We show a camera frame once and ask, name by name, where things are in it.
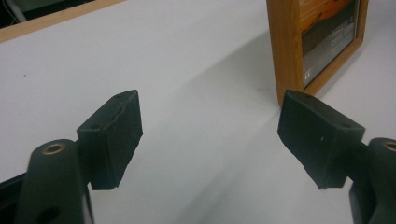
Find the white tabletop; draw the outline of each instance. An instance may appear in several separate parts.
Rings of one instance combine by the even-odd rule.
[[[396,2],[318,98],[396,138]],[[130,0],[0,44],[0,181],[112,95],[138,90],[144,135],[96,223],[352,223],[348,180],[318,190],[282,145],[265,1]]]

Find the black plastic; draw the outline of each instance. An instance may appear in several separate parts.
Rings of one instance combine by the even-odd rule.
[[[344,186],[347,174],[334,164],[364,134],[355,121],[297,91],[286,91],[277,131],[320,189]]]
[[[137,91],[113,96],[77,132],[92,189],[118,187],[143,134]]]
[[[370,224],[396,223],[396,141],[373,139],[368,146],[369,176],[376,197]]]
[[[17,175],[0,185],[0,223],[14,223],[15,212],[25,174]]]
[[[48,142],[32,153],[15,223],[93,223],[86,188],[76,143]]]

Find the wooden frame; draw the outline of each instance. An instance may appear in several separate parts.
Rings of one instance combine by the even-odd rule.
[[[361,45],[367,15],[368,0],[352,0],[356,6],[353,21],[353,37],[346,47],[334,56],[315,78],[304,83],[303,23],[301,22],[304,2],[326,0],[267,0],[268,19],[276,74],[276,91],[279,104],[283,103],[285,90],[317,93],[332,75]]]
[[[125,0],[94,0],[77,7],[49,14],[48,16],[0,29],[0,43],[123,1]]]

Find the white table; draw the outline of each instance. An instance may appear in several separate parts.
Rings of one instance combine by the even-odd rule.
[[[396,138],[396,2],[318,98]],[[348,180],[318,190],[282,145],[265,1],[131,0],[0,44],[0,181],[112,95],[139,90],[144,135],[96,223],[352,223]]]

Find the black clamp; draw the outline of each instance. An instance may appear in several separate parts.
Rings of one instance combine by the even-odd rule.
[[[317,98],[286,91],[278,134],[320,189],[341,188],[347,176],[355,224],[396,223],[396,141],[361,139],[364,128]]]
[[[143,134],[137,91],[113,96],[77,133],[35,149],[26,174],[0,185],[1,223],[93,223],[88,183],[117,187]]]

